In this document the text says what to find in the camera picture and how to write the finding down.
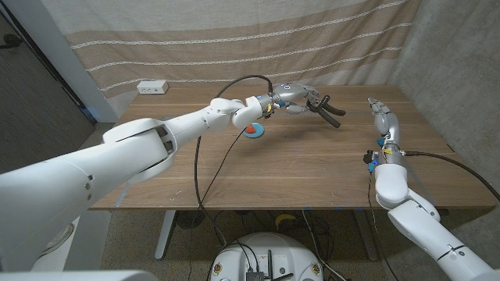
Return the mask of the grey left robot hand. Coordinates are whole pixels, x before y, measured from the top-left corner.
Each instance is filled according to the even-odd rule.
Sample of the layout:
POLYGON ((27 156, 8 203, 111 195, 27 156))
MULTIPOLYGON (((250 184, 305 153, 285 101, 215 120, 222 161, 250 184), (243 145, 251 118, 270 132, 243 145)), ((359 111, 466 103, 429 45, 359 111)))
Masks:
POLYGON ((284 108, 289 114, 300 114, 309 110, 307 105, 298 105, 297 101, 306 99, 311 104, 319 101, 320 93, 314 87, 304 84, 281 84, 276 87, 272 94, 273 105, 284 108))

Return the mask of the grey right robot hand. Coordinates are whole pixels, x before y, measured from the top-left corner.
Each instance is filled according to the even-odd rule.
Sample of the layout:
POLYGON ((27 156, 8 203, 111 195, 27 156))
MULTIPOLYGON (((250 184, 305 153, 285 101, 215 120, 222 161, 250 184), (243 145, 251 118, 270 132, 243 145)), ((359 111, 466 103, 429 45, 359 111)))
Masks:
POLYGON ((397 116, 381 101, 368 98, 376 130, 390 142, 400 143, 400 130, 397 116))

